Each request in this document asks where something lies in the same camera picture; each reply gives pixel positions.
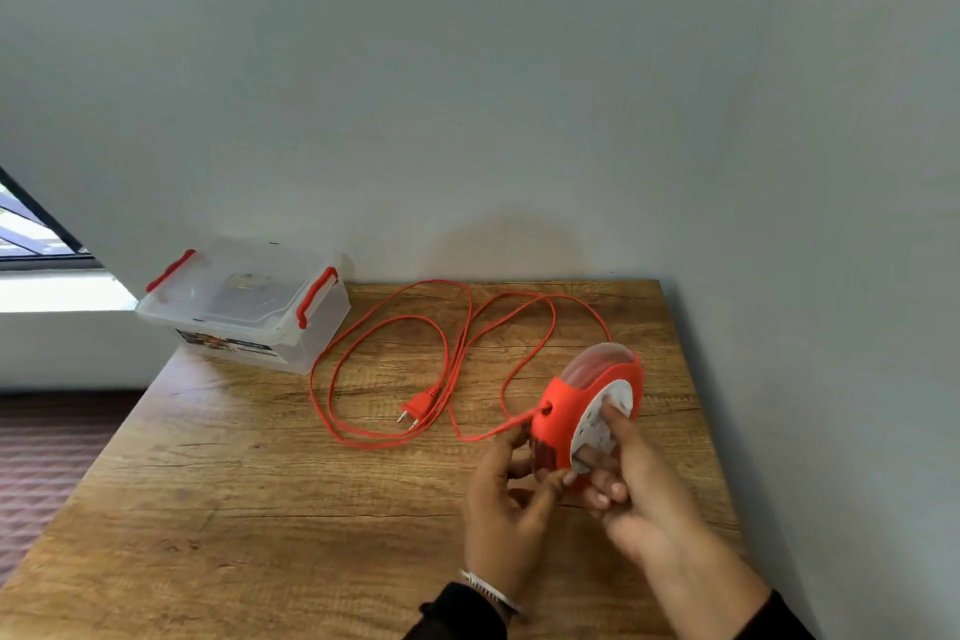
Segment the clear plastic storage box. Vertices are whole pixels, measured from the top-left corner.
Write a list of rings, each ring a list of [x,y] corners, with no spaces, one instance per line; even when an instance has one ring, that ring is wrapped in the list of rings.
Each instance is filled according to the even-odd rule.
[[[191,351],[306,375],[330,346],[351,310],[341,259],[307,246],[220,238],[194,248],[196,254],[152,293],[135,312],[170,330]],[[340,282],[319,294],[306,330],[295,310],[306,289],[329,266]]]

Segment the white window sill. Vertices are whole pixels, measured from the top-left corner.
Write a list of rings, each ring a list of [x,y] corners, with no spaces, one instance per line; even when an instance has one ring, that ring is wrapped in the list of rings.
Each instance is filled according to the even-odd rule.
[[[0,272],[0,316],[131,312],[137,305],[104,269]]]

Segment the person's left hand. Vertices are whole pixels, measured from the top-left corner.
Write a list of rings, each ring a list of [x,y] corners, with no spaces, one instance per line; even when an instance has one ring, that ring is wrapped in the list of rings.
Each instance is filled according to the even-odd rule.
[[[551,514],[530,514],[537,488],[510,488],[534,474],[530,457],[515,457],[528,440],[525,421],[499,433],[487,446],[465,492],[462,570],[474,573],[517,605],[544,549]]]

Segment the person's right hand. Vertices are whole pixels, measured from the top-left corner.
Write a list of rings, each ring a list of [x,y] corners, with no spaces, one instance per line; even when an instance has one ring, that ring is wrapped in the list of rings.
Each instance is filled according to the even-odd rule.
[[[633,564],[667,557],[672,547],[719,540],[703,519],[690,489],[639,426],[605,399],[601,415],[621,449],[621,476],[588,474],[581,503],[601,521],[608,538]]]

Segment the person's right forearm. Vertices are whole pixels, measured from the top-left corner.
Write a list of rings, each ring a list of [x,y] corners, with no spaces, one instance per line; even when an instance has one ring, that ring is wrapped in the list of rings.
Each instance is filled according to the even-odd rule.
[[[816,640],[780,593],[722,541],[702,538],[644,562],[678,640]]]

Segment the person's left forearm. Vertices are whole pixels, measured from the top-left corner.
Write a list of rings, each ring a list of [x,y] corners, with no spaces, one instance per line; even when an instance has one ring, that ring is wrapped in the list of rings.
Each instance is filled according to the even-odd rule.
[[[508,640],[521,608],[476,573],[461,570],[437,597],[421,604],[401,640]]]

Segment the orange cable reel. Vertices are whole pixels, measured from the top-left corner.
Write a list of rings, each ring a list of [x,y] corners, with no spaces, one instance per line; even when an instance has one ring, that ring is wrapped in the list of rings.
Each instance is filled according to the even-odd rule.
[[[569,491],[582,493],[590,468],[577,453],[584,446],[612,456],[619,452],[601,414],[604,400],[636,420],[643,392],[644,369],[634,350],[613,342],[583,350],[548,383],[531,420],[534,470],[568,470],[577,476]]]

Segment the red box latch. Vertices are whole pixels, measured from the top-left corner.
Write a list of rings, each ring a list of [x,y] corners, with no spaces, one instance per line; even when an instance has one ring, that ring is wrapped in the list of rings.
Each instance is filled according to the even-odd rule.
[[[196,254],[196,252],[197,251],[194,248],[186,249],[180,257],[168,264],[158,276],[146,284],[145,293],[151,294],[155,289],[161,286],[171,275],[173,275],[180,267],[190,260]]]
[[[335,288],[339,282],[340,275],[337,267],[330,265],[321,272],[314,282],[307,286],[304,295],[294,311],[296,325],[299,330],[305,331],[307,329],[309,315],[311,314],[310,310],[313,308],[313,304],[318,295],[324,294],[325,290],[328,291],[329,288]]]

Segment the window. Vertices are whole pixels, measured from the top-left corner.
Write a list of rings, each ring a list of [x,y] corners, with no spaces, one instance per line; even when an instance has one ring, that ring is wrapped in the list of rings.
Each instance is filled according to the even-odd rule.
[[[0,273],[102,269],[90,250],[0,166]]]

